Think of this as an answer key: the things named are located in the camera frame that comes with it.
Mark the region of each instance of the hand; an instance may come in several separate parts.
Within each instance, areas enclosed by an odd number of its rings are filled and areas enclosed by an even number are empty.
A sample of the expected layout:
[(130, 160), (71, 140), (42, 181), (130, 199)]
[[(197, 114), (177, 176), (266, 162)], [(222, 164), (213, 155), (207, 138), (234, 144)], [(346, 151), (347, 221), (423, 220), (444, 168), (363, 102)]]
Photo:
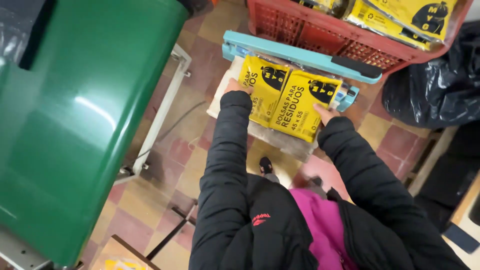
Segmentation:
[(253, 93), (253, 87), (250, 86), (248, 88), (243, 88), (243, 87), (241, 87), (241, 85), (238, 83), (237, 80), (235, 80), (234, 78), (230, 78), (224, 94), (226, 94), (230, 91), (243, 91), (243, 92), (251, 95)]
[(327, 110), (320, 104), (314, 104), (313, 108), (320, 114), (320, 117), (322, 118), (322, 123), (324, 124), (324, 126), (327, 126), (330, 119), (336, 116), (340, 116), (340, 113), (337, 110), (335, 109)]

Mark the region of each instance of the electrical cable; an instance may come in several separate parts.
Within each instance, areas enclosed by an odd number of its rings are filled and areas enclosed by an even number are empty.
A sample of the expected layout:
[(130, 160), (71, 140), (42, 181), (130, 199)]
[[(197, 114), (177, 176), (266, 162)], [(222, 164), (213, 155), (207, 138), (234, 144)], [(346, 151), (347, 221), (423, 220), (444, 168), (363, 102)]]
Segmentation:
[[(204, 103), (206, 103), (206, 101), (202, 101), (198, 104), (196, 104), (195, 106), (191, 107), (190, 110), (188, 110), (186, 113), (184, 113), (167, 131), (165, 131), (161, 136), (159, 136), (156, 140), (156, 142), (161, 142), (163, 139), (165, 139), (165, 137), (167, 137), (167, 135), (189, 114), (191, 113), (194, 109), (198, 108), (200, 105), (203, 105)], [(148, 154), (148, 152), (150, 152), (150, 150), (152, 150), (152, 148), (148, 149), (147, 151), (145, 151), (144, 153), (142, 153), (141, 155), (139, 155), (138, 157), (136, 157), (134, 160), (131, 160), (129, 162), (127, 162), (125, 165), (122, 165), (122, 168), (124, 167), (127, 167), (127, 166), (130, 166), (130, 165), (133, 165), (135, 163), (135, 161), (141, 157), (143, 157), (144, 155)]]

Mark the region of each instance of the jacket sleeve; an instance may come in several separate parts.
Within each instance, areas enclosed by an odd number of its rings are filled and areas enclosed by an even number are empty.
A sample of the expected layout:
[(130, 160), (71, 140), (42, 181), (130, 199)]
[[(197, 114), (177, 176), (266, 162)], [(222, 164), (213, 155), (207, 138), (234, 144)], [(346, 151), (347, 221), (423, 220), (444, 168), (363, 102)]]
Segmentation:
[(318, 145), (340, 172), (352, 201), (400, 237), (418, 269), (468, 269), (348, 118), (332, 118)]
[(250, 222), (247, 205), (247, 127), (252, 110), (243, 91), (220, 101), (212, 145), (200, 179), (189, 269), (217, 269), (237, 231)]

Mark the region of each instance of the teal bag sealer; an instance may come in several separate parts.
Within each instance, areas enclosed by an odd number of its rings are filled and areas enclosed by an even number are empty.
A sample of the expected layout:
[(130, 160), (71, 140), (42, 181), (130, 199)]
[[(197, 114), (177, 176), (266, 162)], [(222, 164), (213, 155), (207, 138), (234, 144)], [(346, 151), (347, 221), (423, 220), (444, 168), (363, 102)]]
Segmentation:
[[(254, 51), (256, 51), (368, 84), (374, 84), (382, 77), (382, 69), (379, 67), (344, 57), (328, 56), (259, 37), (226, 31), (223, 40), (223, 58), (230, 61), (233, 61), (235, 56), (244, 58), (246, 55), (255, 56)], [(351, 86), (347, 91), (338, 91), (334, 101), (337, 111), (345, 111), (350, 107), (358, 92), (359, 89), (354, 86)]]

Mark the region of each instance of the green machine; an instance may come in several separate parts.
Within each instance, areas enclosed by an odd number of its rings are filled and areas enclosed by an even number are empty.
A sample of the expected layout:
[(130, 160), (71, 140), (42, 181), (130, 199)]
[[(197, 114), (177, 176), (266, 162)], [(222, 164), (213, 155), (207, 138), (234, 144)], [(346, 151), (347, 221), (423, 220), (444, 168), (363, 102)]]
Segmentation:
[(57, 0), (31, 69), (0, 58), (1, 257), (75, 267), (191, 14), (177, 0)]

